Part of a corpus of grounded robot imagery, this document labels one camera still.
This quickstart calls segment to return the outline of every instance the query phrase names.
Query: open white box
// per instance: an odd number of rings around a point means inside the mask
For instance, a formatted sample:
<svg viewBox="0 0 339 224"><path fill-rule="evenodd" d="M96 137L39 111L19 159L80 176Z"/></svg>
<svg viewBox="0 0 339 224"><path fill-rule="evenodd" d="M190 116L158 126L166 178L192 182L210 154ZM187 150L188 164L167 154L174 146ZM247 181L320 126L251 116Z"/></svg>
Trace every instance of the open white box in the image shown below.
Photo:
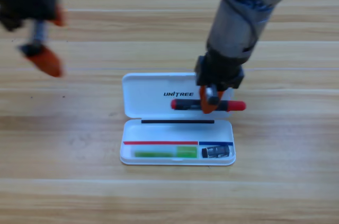
<svg viewBox="0 0 339 224"><path fill-rule="evenodd" d="M230 112L180 111L171 108L175 98L199 99L194 73L130 73L122 79L125 114L120 159L129 165L231 165L236 160ZM223 100L231 100L233 90ZM136 149L149 146L196 146L197 158L135 157ZM229 156L203 158L202 148L229 146Z"/></svg>

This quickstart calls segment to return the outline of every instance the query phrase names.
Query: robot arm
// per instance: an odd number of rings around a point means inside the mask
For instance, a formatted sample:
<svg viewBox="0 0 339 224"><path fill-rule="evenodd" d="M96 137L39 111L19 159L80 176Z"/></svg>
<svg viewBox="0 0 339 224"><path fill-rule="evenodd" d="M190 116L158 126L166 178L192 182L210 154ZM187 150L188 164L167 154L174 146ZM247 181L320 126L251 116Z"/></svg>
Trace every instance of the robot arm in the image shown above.
<svg viewBox="0 0 339 224"><path fill-rule="evenodd" d="M20 46L25 58L46 74L60 77L60 60L45 46L47 40L46 22L49 21L56 26L64 25L59 1L0 0L0 22L8 32L21 28L24 20L33 21L31 40Z"/></svg>
<svg viewBox="0 0 339 224"><path fill-rule="evenodd" d="M228 88L239 88L247 62L270 16L282 0L221 0L207 52L195 66L204 113L214 111Z"/></svg>

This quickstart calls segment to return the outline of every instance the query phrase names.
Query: blue stripe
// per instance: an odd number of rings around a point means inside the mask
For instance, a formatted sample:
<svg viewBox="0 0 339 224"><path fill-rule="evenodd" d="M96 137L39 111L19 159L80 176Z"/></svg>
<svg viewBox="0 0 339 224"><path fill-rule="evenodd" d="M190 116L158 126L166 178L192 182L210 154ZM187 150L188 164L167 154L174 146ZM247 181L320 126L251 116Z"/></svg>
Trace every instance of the blue stripe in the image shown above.
<svg viewBox="0 0 339 224"><path fill-rule="evenodd" d="M199 142L199 146L233 146L233 142Z"/></svg>

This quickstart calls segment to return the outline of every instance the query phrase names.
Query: red stripe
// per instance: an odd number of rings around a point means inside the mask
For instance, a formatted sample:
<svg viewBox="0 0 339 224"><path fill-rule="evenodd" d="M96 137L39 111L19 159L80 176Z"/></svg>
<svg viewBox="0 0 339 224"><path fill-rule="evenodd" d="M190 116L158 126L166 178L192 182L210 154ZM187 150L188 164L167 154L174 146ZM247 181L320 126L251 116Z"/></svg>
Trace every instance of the red stripe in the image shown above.
<svg viewBox="0 0 339 224"><path fill-rule="evenodd" d="M197 145L197 141L124 141L125 145Z"/></svg>

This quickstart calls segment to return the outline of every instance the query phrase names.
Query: cable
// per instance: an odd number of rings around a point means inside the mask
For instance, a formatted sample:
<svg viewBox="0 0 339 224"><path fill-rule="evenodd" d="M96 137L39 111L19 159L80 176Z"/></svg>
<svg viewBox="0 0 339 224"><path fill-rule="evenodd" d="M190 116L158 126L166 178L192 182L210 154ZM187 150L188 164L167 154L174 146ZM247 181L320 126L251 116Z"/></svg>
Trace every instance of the cable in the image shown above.
<svg viewBox="0 0 339 224"><path fill-rule="evenodd" d="M237 14L239 14L244 21L246 21L246 23L249 25L249 27L251 28L251 32L252 32L252 36L254 38L253 43L248 47L248 48L244 48L243 52L248 52L250 50L252 50L254 48L254 46L256 45L257 41L258 41L258 34L255 30L255 27L252 23L252 21L245 15L243 14L238 8L236 8L229 0L224 0Z"/></svg>

